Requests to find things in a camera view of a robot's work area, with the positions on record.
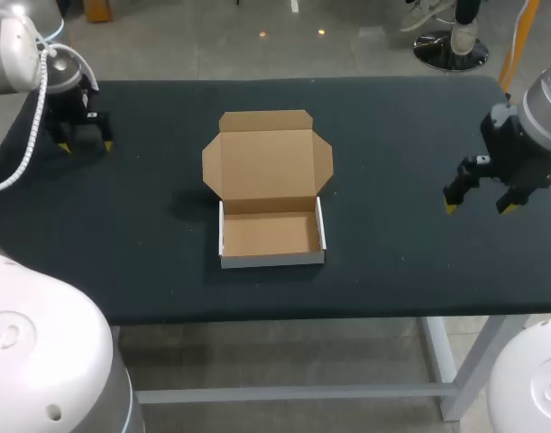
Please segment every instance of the black pants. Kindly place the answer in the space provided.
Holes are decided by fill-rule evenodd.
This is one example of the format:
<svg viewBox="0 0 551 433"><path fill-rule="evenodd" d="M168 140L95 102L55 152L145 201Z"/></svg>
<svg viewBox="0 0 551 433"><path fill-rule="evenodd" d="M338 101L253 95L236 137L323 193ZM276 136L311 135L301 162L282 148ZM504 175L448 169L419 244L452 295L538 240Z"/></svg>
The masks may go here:
<svg viewBox="0 0 551 433"><path fill-rule="evenodd" d="M406 0L406 3L414 3L416 0ZM455 20L463 25L471 23L477 13L480 12L482 0L457 0L455 7Z"/></svg>

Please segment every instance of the tiled floor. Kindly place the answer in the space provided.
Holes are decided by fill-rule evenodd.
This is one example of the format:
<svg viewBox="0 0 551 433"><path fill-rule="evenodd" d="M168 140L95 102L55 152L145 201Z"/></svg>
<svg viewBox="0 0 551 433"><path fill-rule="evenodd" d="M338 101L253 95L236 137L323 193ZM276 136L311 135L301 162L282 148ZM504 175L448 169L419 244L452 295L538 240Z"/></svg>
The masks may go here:
<svg viewBox="0 0 551 433"><path fill-rule="evenodd" d="M410 49L421 32L440 24L398 33L402 0L298 0L298 14L289 0L241 1L113 0L113 23L87 24L74 7L68 25L76 48L102 79L440 74L416 61ZM521 4L483 3L480 36L491 58L474 73L499 76ZM545 0L512 82L515 100L550 61L551 0ZM0 97L0 141L22 101ZM458 363L484 320L446 320ZM138 389L428 377L415 319L406 318L126 328L122 347ZM432 399L165 405L144 412L151 433L491 433L483 394L461 425L442 423Z"/></svg>

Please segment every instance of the white sneaker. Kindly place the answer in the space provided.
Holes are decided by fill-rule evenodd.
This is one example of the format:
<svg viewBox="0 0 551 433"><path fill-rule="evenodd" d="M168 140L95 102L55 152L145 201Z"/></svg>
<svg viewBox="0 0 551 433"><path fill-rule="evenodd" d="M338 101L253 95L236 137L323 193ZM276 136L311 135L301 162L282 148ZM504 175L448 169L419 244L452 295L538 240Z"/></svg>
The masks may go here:
<svg viewBox="0 0 551 433"><path fill-rule="evenodd" d="M473 50L477 39L477 20L467 25L455 23L452 29L452 51L458 56L466 56Z"/></svg>
<svg viewBox="0 0 551 433"><path fill-rule="evenodd" d="M452 7L454 3L455 0L416 0L413 9L401 19L399 29L402 32L411 32L435 14Z"/></svg>

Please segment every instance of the cardboard box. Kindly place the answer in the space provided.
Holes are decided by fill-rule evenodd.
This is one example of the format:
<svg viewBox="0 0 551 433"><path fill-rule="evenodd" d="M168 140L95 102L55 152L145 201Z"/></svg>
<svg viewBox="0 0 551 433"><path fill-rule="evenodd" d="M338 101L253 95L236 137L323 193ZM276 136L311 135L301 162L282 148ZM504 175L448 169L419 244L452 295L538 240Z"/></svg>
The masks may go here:
<svg viewBox="0 0 551 433"><path fill-rule="evenodd" d="M333 175L331 146L303 110L225 113L203 150L219 204L223 268L323 263L317 193Z"/></svg>

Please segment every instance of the box lid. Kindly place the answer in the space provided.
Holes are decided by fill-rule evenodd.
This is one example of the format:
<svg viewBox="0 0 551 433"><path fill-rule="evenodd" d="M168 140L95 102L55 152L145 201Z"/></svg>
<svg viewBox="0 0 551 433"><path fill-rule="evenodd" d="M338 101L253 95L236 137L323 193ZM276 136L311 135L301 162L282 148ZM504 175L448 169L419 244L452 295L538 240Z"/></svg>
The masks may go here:
<svg viewBox="0 0 551 433"><path fill-rule="evenodd" d="M224 201L316 196L333 156L312 124L305 110L225 113L203 150L203 181Z"/></svg>

